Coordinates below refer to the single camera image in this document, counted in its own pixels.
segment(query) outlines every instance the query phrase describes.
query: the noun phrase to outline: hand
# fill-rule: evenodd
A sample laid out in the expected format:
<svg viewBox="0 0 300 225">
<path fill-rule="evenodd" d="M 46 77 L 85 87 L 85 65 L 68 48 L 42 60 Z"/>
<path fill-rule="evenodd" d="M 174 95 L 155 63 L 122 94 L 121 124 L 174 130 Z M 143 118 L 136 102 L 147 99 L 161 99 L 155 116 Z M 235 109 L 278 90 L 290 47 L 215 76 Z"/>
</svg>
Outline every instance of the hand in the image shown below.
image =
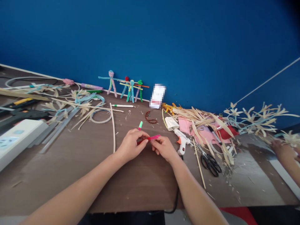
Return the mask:
<svg viewBox="0 0 300 225">
<path fill-rule="evenodd" d="M 167 137 L 160 136 L 156 140 L 151 140 L 150 143 L 152 144 L 152 151 L 155 151 L 158 155 L 161 154 L 168 162 L 178 157 L 176 150 Z"/>
<path fill-rule="evenodd" d="M 298 148 L 292 148 L 288 144 L 282 144 L 280 140 L 275 140 L 272 142 L 271 145 L 272 150 L 275 152 L 277 157 L 284 158 L 286 160 L 289 159 L 295 159 L 297 161 L 300 160 L 298 154 L 299 149 Z"/>
<path fill-rule="evenodd" d="M 122 158 L 125 160 L 125 163 L 134 159 L 138 154 L 145 148 L 148 140 L 142 141 L 137 145 L 137 140 L 139 138 L 148 138 L 150 137 L 146 132 L 139 131 L 138 129 L 133 129 L 128 131 L 124 137 L 122 144 L 116 152 L 121 154 Z"/>
</svg>

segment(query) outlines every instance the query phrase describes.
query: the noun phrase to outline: scissors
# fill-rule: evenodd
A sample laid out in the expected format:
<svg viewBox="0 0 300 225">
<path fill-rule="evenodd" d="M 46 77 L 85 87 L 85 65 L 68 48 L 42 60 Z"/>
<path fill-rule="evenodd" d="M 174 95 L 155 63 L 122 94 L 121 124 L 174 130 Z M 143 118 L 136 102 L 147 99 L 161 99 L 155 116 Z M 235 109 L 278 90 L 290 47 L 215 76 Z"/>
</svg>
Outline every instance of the scissors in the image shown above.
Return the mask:
<svg viewBox="0 0 300 225">
<path fill-rule="evenodd" d="M 201 148 L 201 146 L 199 146 L 199 145 L 197 145 L 197 146 L 202 153 L 201 163 L 202 163 L 203 167 L 205 169 L 208 169 L 214 177 L 218 177 L 219 173 L 222 172 L 220 165 L 217 163 L 217 161 L 214 159 L 214 157 L 212 157 L 211 154 L 206 154 L 203 151 L 203 149 Z"/>
</svg>

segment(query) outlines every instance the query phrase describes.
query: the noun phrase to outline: pink pipe cleaner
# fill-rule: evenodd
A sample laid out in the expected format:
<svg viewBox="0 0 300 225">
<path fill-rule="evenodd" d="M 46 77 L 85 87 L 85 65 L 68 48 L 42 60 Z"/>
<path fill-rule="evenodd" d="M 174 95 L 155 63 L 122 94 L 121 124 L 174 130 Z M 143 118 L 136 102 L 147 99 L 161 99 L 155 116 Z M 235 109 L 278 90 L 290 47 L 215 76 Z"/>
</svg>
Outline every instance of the pink pipe cleaner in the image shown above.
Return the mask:
<svg viewBox="0 0 300 225">
<path fill-rule="evenodd" d="M 113 76 L 114 76 L 114 72 L 113 72 L 113 71 L 111 71 L 111 72 L 109 71 L 109 72 L 108 72 L 108 75 L 109 75 L 109 77 L 111 78 L 111 79 L 110 79 L 110 82 L 112 83 L 113 91 L 115 92 L 115 97 L 117 97 L 117 89 L 116 89 L 116 85 L 115 85 L 114 80 L 112 79 Z M 111 86 L 111 85 L 109 86 L 109 89 L 108 89 L 108 91 L 107 91 L 107 94 L 110 93 L 110 91 L 111 91 L 111 89 L 112 89 L 112 86 Z"/>
<path fill-rule="evenodd" d="M 153 137 L 145 138 L 145 139 L 143 139 L 143 140 L 148 139 L 148 140 L 150 141 L 150 140 L 158 139 L 159 137 L 160 137 L 160 135 L 155 135 L 155 136 L 153 136 Z"/>
</svg>

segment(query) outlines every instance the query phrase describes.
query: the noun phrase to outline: orange craft piece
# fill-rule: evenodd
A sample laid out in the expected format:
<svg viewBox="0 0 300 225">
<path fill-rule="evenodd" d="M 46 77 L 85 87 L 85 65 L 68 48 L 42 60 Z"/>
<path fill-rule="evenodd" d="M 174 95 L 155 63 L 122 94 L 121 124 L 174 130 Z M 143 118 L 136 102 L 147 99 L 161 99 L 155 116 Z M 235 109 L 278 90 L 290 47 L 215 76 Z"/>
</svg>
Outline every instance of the orange craft piece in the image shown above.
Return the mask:
<svg viewBox="0 0 300 225">
<path fill-rule="evenodd" d="M 134 86 L 141 86 L 141 87 L 145 87 L 145 88 L 150 88 L 149 86 L 138 85 L 138 84 L 134 84 Z"/>
</svg>

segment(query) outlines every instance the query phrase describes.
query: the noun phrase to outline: white glue gun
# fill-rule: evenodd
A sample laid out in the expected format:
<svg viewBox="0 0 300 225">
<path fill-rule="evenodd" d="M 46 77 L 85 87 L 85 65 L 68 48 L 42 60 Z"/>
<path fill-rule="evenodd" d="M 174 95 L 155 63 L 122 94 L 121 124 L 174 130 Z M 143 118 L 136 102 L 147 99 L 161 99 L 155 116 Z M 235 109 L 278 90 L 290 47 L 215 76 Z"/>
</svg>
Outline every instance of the white glue gun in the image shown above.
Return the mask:
<svg viewBox="0 0 300 225">
<path fill-rule="evenodd" d="M 177 137 L 179 137 L 179 140 L 177 141 L 177 143 L 180 144 L 180 148 L 177 151 L 178 155 L 184 155 L 185 153 L 185 145 L 186 144 L 190 144 L 191 140 L 188 139 L 180 130 L 178 129 L 174 129 L 174 133 L 177 135 Z"/>
</svg>

